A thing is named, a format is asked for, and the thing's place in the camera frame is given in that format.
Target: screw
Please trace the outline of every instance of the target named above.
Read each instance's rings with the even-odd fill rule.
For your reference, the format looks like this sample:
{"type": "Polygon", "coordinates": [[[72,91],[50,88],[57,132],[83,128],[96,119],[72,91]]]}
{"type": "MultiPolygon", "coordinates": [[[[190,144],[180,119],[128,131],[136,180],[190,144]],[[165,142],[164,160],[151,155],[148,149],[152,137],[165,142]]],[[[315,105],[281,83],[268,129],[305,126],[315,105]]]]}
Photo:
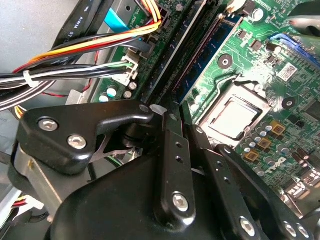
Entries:
{"type": "Polygon", "coordinates": [[[254,226],[251,224],[251,222],[249,222],[248,219],[246,219],[245,217],[240,217],[240,224],[242,229],[250,236],[253,237],[254,235],[256,235],[256,231],[254,226]]]}
{"type": "Polygon", "coordinates": [[[307,232],[307,230],[300,224],[300,223],[297,223],[298,225],[298,230],[300,233],[302,233],[302,235],[308,239],[310,236],[309,236],[309,233],[307,232]]]}
{"type": "Polygon", "coordinates": [[[295,229],[288,222],[284,221],[283,223],[285,229],[291,234],[292,237],[295,238],[297,236],[295,229]]]}
{"type": "Polygon", "coordinates": [[[200,128],[200,127],[196,127],[196,131],[198,132],[198,133],[200,133],[200,134],[203,134],[204,133],[204,131],[200,128]]]}
{"type": "Polygon", "coordinates": [[[139,107],[142,112],[145,112],[145,113],[149,112],[149,108],[147,106],[141,104],[139,107]]]}
{"type": "Polygon", "coordinates": [[[186,212],[189,208],[189,203],[188,203],[187,199],[179,193],[176,193],[173,195],[172,201],[173,201],[173,204],[175,205],[175,207],[180,212],[186,212]]]}
{"type": "Polygon", "coordinates": [[[86,140],[80,135],[72,135],[68,137],[68,144],[74,149],[84,149],[87,146],[86,140]]]}
{"type": "Polygon", "coordinates": [[[53,132],[58,128],[58,123],[51,119],[42,119],[38,125],[42,130],[47,132],[53,132]]]}

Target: cable tie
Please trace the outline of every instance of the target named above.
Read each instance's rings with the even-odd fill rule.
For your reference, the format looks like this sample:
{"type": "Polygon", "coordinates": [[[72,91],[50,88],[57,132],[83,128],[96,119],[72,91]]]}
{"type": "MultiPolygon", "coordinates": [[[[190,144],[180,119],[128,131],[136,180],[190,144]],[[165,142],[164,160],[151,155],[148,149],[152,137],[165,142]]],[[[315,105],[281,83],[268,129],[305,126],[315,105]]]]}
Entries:
{"type": "Polygon", "coordinates": [[[25,82],[30,86],[30,88],[36,88],[40,84],[39,81],[32,80],[32,77],[30,76],[29,70],[23,71],[23,77],[24,77],[25,82]]]}

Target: motherboard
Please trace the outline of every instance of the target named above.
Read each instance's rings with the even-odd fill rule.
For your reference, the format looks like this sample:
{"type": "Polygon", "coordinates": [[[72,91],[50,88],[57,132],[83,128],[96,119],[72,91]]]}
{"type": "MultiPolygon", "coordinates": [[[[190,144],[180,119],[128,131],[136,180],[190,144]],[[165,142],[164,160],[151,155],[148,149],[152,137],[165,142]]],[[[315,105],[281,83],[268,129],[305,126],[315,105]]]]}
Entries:
{"type": "MultiPolygon", "coordinates": [[[[213,146],[235,148],[298,215],[318,207],[320,38],[301,35],[290,20],[310,1],[157,2],[163,23],[143,39],[150,51],[119,47],[112,60],[128,60],[133,73],[102,80],[93,101],[159,104],[174,92],[213,146]]],[[[146,21],[137,7],[128,27],[146,21]]]]}

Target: barcode sticker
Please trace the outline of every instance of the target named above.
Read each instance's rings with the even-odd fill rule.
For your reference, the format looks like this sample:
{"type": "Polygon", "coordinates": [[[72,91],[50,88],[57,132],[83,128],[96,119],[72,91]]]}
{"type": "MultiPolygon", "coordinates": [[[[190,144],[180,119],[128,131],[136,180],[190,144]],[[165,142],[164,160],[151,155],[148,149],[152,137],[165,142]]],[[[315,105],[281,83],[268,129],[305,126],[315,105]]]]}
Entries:
{"type": "Polygon", "coordinates": [[[293,66],[288,62],[285,67],[278,73],[278,77],[283,81],[288,82],[288,80],[298,71],[298,68],[293,66]]]}

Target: white connector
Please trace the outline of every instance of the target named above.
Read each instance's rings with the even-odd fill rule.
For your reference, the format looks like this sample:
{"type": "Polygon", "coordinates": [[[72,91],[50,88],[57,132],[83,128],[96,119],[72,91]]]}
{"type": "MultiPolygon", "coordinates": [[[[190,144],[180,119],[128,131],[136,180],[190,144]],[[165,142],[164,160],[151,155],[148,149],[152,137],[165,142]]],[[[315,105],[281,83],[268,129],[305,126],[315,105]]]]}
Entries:
{"type": "Polygon", "coordinates": [[[226,11],[229,14],[233,14],[241,9],[245,5],[246,1],[247,0],[231,0],[226,7],[226,11]]]}
{"type": "Polygon", "coordinates": [[[132,66],[127,67],[126,74],[115,75],[112,77],[112,79],[127,87],[131,80],[135,80],[138,75],[137,69],[139,67],[139,60],[139,55],[132,51],[128,51],[128,53],[122,57],[121,61],[127,61],[128,63],[132,64],[132,66]]]}

